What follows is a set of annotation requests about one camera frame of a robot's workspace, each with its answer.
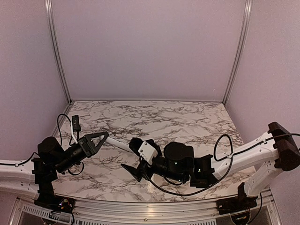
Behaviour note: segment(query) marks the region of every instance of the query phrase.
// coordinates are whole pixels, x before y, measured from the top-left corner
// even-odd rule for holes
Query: white marble pattern
[[[213,146],[222,134],[232,137],[235,147],[242,145],[224,106],[219,103],[173,101],[89,101],[75,102],[69,117],[78,114],[81,136],[108,131],[110,137],[128,143],[132,137],[154,139],[161,149],[176,141],[194,147],[195,157],[213,153]],[[68,147],[70,128],[67,122],[61,128],[63,148]],[[228,141],[220,143],[218,152],[229,151]],[[161,192],[144,179],[137,182],[120,164],[136,167],[138,157],[131,152],[105,144],[98,154],[84,159],[85,169],[78,176],[59,174],[53,182],[55,193],[122,202],[174,202],[207,199],[237,193],[237,186],[254,173],[248,168],[225,178],[211,189],[190,197],[179,197]],[[177,193],[191,193],[199,189],[189,182],[172,186],[161,177],[152,180],[164,189]]]

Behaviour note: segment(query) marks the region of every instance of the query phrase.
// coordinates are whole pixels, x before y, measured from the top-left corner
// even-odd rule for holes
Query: black mounting bracket
[[[247,197],[244,185],[245,183],[239,185],[238,196],[217,200],[217,209],[220,215],[248,210],[257,206],[257,197]]]

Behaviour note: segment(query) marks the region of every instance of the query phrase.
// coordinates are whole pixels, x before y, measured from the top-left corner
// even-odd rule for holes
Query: white cable
[[[77,139],[75,138],[75,135],[74,135],[74,132],[73,132],[73,125],[72,125],[72,123],[70,123],[70,126],[71,126],[71,136],[72,136],[72,138],[74,139],[74,142],[75,142],[76,144],[78,144],[78,141],[77,141]]]

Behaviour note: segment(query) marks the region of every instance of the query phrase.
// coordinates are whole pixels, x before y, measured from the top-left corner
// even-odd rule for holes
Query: metal grate
[[[61,215],[54,215],[50,214],[50,210],[40,208],[38,206],[31,206],[31,205],[23,205],[23,212],[27,212],[29,214],[35,215],[37,217],[45,218],[51,221],[59,221],[62,224],[71,224],[72,217],[68,214],[61,214]]]

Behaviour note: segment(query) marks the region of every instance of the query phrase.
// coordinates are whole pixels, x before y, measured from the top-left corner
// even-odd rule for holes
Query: white bracket
[[[247,197],[256,197],[268,186],[279,174],[282,169],[274,167],[275,161],[265,161],[263,165],[245,182],[245,193]]]
[[[138,150],[139,154],[145,159],[150,165],[152,165],[152,159],[158,155],[158,152],[149,143],[143,142]]]

